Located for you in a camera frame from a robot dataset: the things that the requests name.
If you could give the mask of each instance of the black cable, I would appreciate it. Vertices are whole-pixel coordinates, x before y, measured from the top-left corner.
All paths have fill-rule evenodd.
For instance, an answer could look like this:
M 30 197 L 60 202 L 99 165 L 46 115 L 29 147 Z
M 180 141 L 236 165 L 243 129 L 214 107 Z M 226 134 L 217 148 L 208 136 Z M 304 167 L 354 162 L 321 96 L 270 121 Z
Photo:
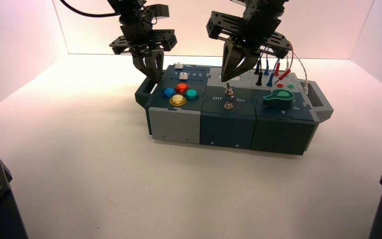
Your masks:
M 86 12 L 79 11 L 75 8 L 73 8 L 71 5 L 69 5 L 65 0 L 60 0 L 63 5 L 65 5 L 67 8 L 69 8 L 71 11 L 83 15 L 83 16 L 88 16 L 88 17 L 109 17 L 109 16 L 119 16 L 120 14 L 117 12 L 114 13 L 107 13 L 107 14 L 90 14 Z

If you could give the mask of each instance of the white table surface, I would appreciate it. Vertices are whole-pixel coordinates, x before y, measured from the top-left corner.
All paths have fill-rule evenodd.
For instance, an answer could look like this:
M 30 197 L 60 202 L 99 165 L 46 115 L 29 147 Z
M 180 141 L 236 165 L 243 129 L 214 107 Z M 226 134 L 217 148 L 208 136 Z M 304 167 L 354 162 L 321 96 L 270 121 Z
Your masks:
M 221 59 L 165 66 L 178 61 Z M 152 140 L 129 56 L 57 63 L 0 103 L 0 158 L 30 238 L 367 238 L 382 83 L 349 60 L 304 63 L 335 109 L 304 156 Z

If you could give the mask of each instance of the push button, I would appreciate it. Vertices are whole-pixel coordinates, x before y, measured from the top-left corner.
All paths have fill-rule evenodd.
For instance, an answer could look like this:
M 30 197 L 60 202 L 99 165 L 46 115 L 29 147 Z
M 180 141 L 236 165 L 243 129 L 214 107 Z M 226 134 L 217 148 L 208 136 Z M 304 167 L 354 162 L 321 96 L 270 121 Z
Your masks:
M 162 96 L 165 99 L 170 99 L 172 96 L 175 95 L 175 90 L 174 88 L 165 88 L 162 92 Z
M 189 101 L 195 101 L 198 98 L 198 93 L 196 90 L 187 90 L 185 98 Z
M 185 92 L 188 90 L 188 85 L 185 83 L 179 83 L 176 87 L 175 90 L 178 94 L 183 95 Z
M 174 95 L 169 100 L 169 103 L 171 103 L 173 106 L 183 106 L 187 103 L 187 100 L 182 95 Z

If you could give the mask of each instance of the green knob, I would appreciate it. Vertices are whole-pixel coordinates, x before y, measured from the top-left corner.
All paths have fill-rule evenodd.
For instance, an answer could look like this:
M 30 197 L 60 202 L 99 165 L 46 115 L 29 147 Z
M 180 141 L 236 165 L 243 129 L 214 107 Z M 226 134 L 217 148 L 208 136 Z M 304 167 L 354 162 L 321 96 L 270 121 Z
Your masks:
M 278 109 L 289 109 L 292 106 L 295 95 L 287 90 L 274 90 L 269 96 L 264 96 L 263 105 Z

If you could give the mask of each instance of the red button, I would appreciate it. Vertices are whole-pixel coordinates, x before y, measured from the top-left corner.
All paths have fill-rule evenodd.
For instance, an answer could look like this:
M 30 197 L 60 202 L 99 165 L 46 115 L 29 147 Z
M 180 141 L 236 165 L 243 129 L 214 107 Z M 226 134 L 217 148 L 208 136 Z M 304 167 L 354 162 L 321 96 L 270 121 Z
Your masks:
M 178 94 L 183 95 L 188 90 L 188 85 L 185 83 L 180 83 L 175 87 L 175 90 Z

